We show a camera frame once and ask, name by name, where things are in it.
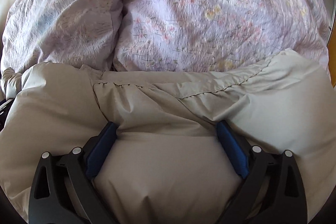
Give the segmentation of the light grey down jacket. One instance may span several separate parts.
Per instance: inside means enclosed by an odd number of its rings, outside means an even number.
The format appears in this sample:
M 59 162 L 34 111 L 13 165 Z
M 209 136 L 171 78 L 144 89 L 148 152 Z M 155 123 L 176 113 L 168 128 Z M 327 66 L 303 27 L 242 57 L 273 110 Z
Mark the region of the light grey down jacket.
M 313 219 L 335 187 L 335 90 L 292 50 L 226 73 L 7 69 L 1 188 L 27 219 L 42 153 L 69 153 L 117 127 L 94 185 L 121 223 L 214 223 L 241 179 L 216 138 L 226 120 L 251 144 L 293 152 Z

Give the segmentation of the left lilac pillow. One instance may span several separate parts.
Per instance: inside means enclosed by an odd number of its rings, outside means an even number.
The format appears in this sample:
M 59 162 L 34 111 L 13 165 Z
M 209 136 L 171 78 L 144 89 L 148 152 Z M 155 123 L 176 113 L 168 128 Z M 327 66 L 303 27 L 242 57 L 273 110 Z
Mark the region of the left lilac pillow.
M 101 71 L 112 66 L 121 0 L 16 0 L 2 36 L 1 69 L 53 62 Z

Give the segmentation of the lilac pillow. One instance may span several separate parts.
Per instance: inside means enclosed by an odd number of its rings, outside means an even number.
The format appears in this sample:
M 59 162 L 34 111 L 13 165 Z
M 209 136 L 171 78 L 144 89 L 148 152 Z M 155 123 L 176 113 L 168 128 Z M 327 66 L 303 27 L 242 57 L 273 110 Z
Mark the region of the lilac pillow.
M 53 62 L 101 71 L 112 66 L 121 0 L 16 0 L 2 36 L 1 69 Z
M 118 71 L 224 72 L 285 49 L 328 66 L 323 0 L 123 0 Z

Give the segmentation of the right lilac pillow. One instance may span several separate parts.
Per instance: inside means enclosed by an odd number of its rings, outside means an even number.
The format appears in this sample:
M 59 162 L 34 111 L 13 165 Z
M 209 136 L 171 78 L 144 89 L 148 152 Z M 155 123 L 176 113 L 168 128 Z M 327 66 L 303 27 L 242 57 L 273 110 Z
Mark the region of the right lilac pillow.
M 118 71 L 224 72 L 285 49 L 328 66 L 323 0 L 123 0 Z

